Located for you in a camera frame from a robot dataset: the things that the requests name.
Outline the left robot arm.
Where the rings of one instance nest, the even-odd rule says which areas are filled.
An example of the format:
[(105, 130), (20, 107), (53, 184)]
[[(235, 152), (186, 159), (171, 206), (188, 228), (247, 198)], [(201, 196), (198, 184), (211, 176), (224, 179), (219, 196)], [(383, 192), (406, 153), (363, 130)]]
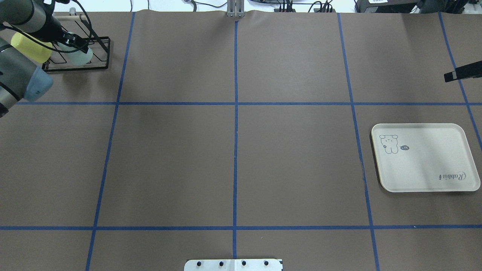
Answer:
[[(89, 43), (75, 33), (62, 28), (53, 11), (56, 2), (43, 0), (2, 0), (1, 29), (20, 33), (43, 47), (45, 43), (66, 46), (63, 53), (89, 53)], [(52, 86), (53, 79), (27, 56), (1, 39), (1, 116), (5, 116), (19, 101), (34, 102)]]

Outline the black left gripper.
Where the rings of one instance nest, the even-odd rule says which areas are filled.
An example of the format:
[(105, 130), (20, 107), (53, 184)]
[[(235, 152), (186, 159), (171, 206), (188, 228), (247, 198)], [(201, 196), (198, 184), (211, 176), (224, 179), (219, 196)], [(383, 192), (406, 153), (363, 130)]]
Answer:
[(61, 32), (60, 38), (57, 39), (56, 44), (62, 48), (63, 51), (83, 53), (88, 53), (89, 51), (88, 41), (81, 38), (79, 35), (68, 31)]

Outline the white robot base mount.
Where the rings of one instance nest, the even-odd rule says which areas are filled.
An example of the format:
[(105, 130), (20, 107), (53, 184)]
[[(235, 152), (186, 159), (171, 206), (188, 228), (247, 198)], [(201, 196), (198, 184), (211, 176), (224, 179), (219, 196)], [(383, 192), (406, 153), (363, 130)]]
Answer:
[(282, 271), (281, 259), (193, 259), (184, 271)]

